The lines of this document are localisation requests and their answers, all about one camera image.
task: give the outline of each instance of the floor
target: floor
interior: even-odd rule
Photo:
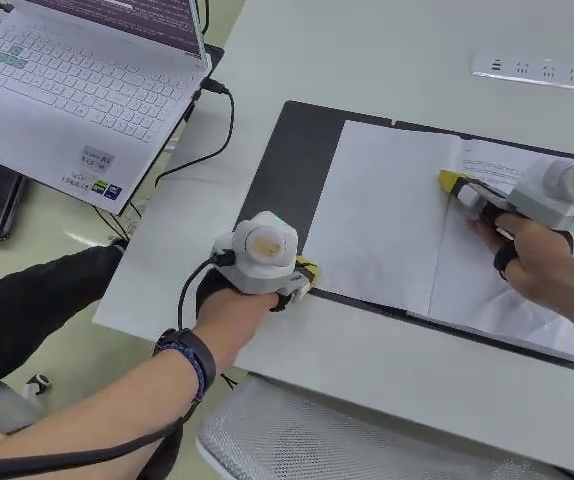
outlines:
[[[208,43],[224,46],[243,3],[244,0],[211,0]],[[153,178],[167,161],[164,154],[161,157],[135,197],[143,209]],[[87,246],[106,244],[110,233],[89,206],[34,184],[22,203],[12,238],[0,242],[0,277]],[[45,399],[46,407],[57,410],[96,392],[151,355],[148,342],[92,325],[95,308],[94,305],[81,312],[52,335],[26,365],[6,379],[7,383],[20,390],[34,373],[47,375],[54,388]],[[235,378],[241,375],[244,373],[240,371],[232,373]],[[216,408],[227,393],[224,382],[217,382],[210,391],[185,430],[181,457],[170,478],[218,478],[199,457],[194,438],[201,418]]]

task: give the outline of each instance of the black pants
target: black pants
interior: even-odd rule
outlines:
[[[102,298],[121,258],[116,247],[95,247],[2,278],[0,379],[25,363],[67,320]],[[139,478],[166,478],[181,439],[182,429],[168,437]]]

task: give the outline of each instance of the laptop sticker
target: laptop sticker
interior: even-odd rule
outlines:
[[[91,190],[93,192],[99,193],[99,194],[104,194],[105,190],[107,190],[107,187],[109,186],[109,184],[107,182],[103,182],[102,180],[98,180],[96,183],[94,183],[94,186],[91,187]]]
[[[85,193],[89,191],[96,178],[85,172],[72,172],[69,175],[64,175],[61,182],[66,187],[69,187],[68,190],[74,190],[76,193]]]
[[[105,192],[105,197],[109,198],[110,200],[116,200],[118,198],[118,195],[120,195],[120,192],[122,191],[123,189],[120,188],[119,186],[110,185],[107,191]]]
[[[109,170],[114,158],[110,153],[87,145],[80,154],[81,163],[96,173],[105,173]]]

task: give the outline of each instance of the hand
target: hand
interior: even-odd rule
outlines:
[[[194,333],[207,345],[218,372],[234,364],[236,355],[254,337],[278,295],[242,295],[232,289],[210,295],[200,307]]]
[[[549,306],[552,299],[547,298],[548,280],[572,258],[567,240],[536,222],[512,214],[498,217],[496,225],[514,236],[519,256],[507,265],[507,282],[528,300]],[[494,255],[508,241],[482,222],[476,222],[475,226]]]

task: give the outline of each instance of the finger clip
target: finger clip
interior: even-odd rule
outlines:
[[[503,280],[507,280],[505,276],[505,270],[512,260],[518,258],[518,252],[516,251],[516,245],[514,242],[507,242],[494,257],[494,268],[498,270],[498,273]]]

